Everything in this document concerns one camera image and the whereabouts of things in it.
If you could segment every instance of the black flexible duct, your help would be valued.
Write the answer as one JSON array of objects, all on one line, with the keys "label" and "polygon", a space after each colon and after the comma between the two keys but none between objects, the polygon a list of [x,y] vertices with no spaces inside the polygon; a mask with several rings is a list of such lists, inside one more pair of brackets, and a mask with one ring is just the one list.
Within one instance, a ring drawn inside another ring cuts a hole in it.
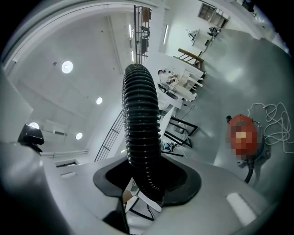
[{"label": "black flexible duct", "polygon": [[131,64],[125,69],[122,102],[126,151],[133,179],[142,193],[160,203],[164,189],[158,175],[161,160],[158,101],[151,74],[143,65]]}]

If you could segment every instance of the fluorescent light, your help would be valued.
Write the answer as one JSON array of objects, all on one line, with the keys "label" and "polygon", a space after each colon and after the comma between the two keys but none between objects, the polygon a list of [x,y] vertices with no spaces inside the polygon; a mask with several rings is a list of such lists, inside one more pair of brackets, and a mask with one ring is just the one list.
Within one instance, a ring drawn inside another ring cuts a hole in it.
[{"label": "fluorescent light", "polygon": [[77,133],[77,135],[75,136],[75,138],[77,140],[80,140],[82,137],[83,137],[83,134],[82,133]]},{"label": "fluorescent light", "polygon": [[100,105],[102,103],[102,98],[99,97],[97,100],[96,100],[96,104]]},{"label": "fluorescent light", "polygon": [[163,42],[163,44],[165,43],[165,39],[166,39],[166,34],[167,34],[168,28],[169,28],[169,26],[166,25],[166,27],[165,27],[165,33],[164,33],[164,42]]},{"label": "fluorescent light", "polygon": [[134,52],[132,51],[131,54],[132,54],[132,61],[134,63]]},{"label": "fluorescent light", "polygon": [[39,129],[39,125],[37,123],[30,123],[29,126],[36,128],[36,129]]},{"label": "fluorescent light", "polygon": [[130,38],[132,38],[132,28],[131,28],[130,24],[129,24],[129,33],[130,33]]},{"label": "fluorescent light", "polygon": [[61,70],[64,73],[70,73],[73,69],[73,63],[71,61],[65,61],[62,65],[61,65]]}]

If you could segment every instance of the red object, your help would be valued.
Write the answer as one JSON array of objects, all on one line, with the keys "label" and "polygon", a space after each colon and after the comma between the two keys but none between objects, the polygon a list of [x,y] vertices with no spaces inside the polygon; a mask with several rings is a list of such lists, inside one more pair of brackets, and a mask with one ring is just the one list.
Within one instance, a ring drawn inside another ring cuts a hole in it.
[{"label": "red object", "polygon": [[254,156],[257,152],[257,126],[251,118],[238,114],[228,123],[227,140],[236,155],[242,155],[242,158]]}]

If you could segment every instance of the ceiling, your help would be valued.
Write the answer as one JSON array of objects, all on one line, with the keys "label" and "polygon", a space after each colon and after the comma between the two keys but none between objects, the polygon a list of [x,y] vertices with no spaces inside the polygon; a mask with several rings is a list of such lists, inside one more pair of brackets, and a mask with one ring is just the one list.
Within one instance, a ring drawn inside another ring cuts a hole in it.
[{"label": "ceiling", "polygon": [[[43,151],[74,151],[87,146],[95,124],[121,96],[123,70],[132,63],[132,13],[112,13],[75,21],[37,45],[13,73],[17,90],[34,109],[27,123],[46,120],[64,128],[64,138],[47,138]],[[72,72],[61,71],[64,61]],[[98,97],[103,98],[100,105]],[[76,140],[77,133],[83,133]]]}]

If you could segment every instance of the metal railing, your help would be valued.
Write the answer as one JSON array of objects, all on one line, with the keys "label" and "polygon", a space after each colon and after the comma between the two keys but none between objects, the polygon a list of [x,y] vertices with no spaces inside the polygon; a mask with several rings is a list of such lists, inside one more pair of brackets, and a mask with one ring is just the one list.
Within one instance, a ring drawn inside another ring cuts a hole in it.
[{"label": "metal railing", "polygon": [[142,64],[148,57],[150,37],[151,9],[142,6],[134,6],[136,63]]},{"label": "metal railing", "polygon": [[106,159],[112,145],[114,144],[117,136],[119,135],[123,125],[124,125],[124,117],[123,117],[123,111],[121,111],[114,121],[111,129],[109,130],[101,148],[99,149],[97,156],[95,158],[95,161]]}]

